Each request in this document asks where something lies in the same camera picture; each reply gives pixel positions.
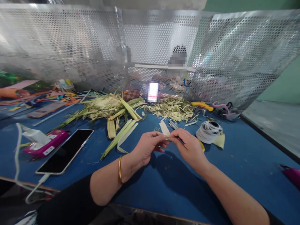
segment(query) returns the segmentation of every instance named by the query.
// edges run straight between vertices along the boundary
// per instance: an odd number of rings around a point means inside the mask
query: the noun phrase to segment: pink power bank
[[[37,143],[32,143],[26,149],[24,149],[23,152],[31,154],[37,158],[44,158],[55,148],[57,148],[64,140],[66,140],[67,137],[69,137],[69,134],[64,130],[53,130],[47,135],[47,137],[51,139],[48,144],[40,146]]]
[[[300,169],[290,168],[284,165],[280,165],[284,170],[283,174],[297,186],[300,190]]]

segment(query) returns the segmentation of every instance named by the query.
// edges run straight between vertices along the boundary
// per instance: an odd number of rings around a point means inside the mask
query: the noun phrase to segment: left hand
[[[149,163],[153,151],[165,152],[162,148],[166,148],[170,144],[166,141],[167,138],[163,133],[157,131],[144,133],[131,153],[138,158],[142,166],[145,166]]]

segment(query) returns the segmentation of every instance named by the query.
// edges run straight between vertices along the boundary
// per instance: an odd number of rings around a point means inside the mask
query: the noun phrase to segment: phone charger
[[[44,158],[55,148],[57,148],[64,140],[69,137],[69,133],[64,130],[53,130],[48,135],[50,142],[42,145],[40,143],[32,143],[23,152],[33,155],[34,157]]]

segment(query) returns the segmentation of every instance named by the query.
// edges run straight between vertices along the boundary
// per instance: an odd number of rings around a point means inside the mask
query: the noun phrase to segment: charging cable
[[[27,204],[31,204],[31,203],[36,202],[36,201],[30,202],[30,201],[29,201],[29,198],[30,198],[30,196],[38,189],[38,187],[41,186],[41,184],[44,183],[44,182],[48,179],[49,176],[50,176],[50,174],[45,174],[45,175],[38,181],[38,185],[35,186],[35,188],[30,192],[30,194],[29,194],[29,195],[26,197],[26,199],[25,199],[25,202],[26,202]]]
[[[32,191],[32,192],[29,194],[29,196],[31,196],[33,192],[46,193],[46,194],[48,194],[48,195],[54,196],[54,195],[53,195],[52,193],[50,193],[50,192],[37,190],[37,188],[38,188],[43,182],[45,182],[45,180],[47,180],[47,178],[49,177],[49,174],[45,174],[45,175],[42,177],[42,179],[40,179],[39,184],[38,184],[35,188],[32,188],[32,187],[28,187],[28,186],[26,186],[26,185],[23,185],[22,183],[20,183],[20,182],[18,181],[18,176],[19,176],[19,173],[20,173],[19,152],[20,152],[20,145],[21,145],[21,139],[22,139],[22,128],[21,128],[21,126],[23,126],[23,125],[21,125],[21,124],[19,124],[19,123],[16,123],[16,125],[17,125],[17,128],[18,128],[19,134],[18,134],[18,141],[17,141],[16,152],[15,152],[15,166],[16,166],[16,174],[15,174],[15,179],[14,179],[15,183],[16,183],[17,185],[19,185],[20,187],[22,187],[22,188],[25,188],[25,189],[27,189],[27,190],[29,190],[29,191]]]

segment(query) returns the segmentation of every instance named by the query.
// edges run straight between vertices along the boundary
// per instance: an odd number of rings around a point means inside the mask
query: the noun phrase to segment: smartphone
[[[149,82],[148,102],[158,102],[158,83],[153,81]]]
[[[47,105],[41,109],[38,109],[38,110],[28,113],[26,116],[32,117],[32,118],[41,118],[41,117],[47,115],[48,113],[54,112],[58,108],[63,107],[65,104],[67,104],[67,103],[66,102],[54,102],[54,103]]]
[[[93,130],[78,129],[35,173],[63,174],[93,132]]]

